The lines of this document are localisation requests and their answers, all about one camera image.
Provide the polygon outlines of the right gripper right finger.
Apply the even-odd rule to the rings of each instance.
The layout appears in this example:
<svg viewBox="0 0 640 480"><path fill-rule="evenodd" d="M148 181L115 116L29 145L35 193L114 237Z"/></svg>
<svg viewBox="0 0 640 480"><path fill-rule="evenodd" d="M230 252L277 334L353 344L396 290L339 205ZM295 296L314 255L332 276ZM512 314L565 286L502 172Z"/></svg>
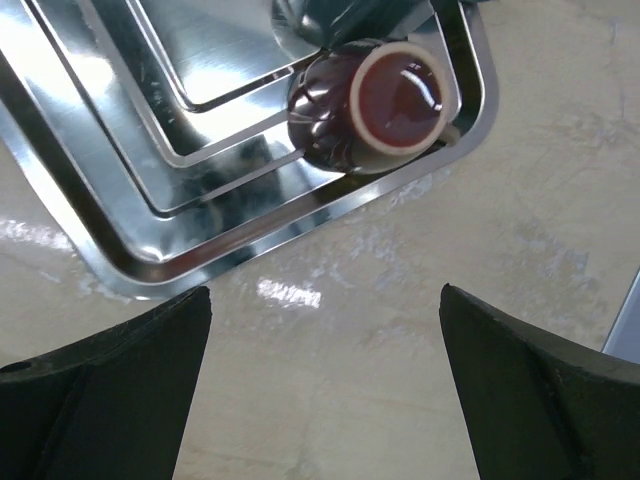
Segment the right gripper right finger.
<svg viewBox="0 0 640 480"><path fill-rule="evenodd" d="M481 478L638 478L638 365L452 285L439 317Z"/></svg>

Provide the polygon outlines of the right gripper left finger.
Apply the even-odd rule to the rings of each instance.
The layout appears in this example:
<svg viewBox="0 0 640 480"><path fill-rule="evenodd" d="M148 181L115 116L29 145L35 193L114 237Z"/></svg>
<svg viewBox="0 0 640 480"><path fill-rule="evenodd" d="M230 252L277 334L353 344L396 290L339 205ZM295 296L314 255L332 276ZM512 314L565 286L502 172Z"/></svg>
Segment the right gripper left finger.
<svg viewBox="0 0 640 480"><path fill-rule="evenodd" d="M2 367L2 478L172 478L211 319L197 287Z"/></svg>

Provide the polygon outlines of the small maroon cup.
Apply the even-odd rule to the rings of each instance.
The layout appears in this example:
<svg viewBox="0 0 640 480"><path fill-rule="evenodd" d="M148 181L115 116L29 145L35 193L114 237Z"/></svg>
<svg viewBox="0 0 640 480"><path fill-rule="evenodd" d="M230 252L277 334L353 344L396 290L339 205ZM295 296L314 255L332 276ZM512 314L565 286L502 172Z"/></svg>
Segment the small maroon cup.
<svg viewBox="0 0 640 480"><path fill-rule="evenodd" d="M426 48L363 39L327 51L293 82L287 128L295 148L316 167L378 174L432 146L453 145L454 94L446 70Z"/></svg>

